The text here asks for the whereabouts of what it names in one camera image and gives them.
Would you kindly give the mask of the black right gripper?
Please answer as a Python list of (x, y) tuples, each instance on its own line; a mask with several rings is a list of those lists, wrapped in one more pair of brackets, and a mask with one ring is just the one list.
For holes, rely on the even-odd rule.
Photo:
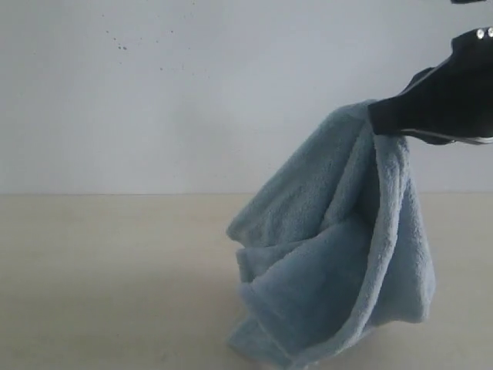
[(377, 135), (441, 145), (492, 143), (492, 27), (451, 40), (449, 65), (421, 70), (398, 95), (368, 106)]

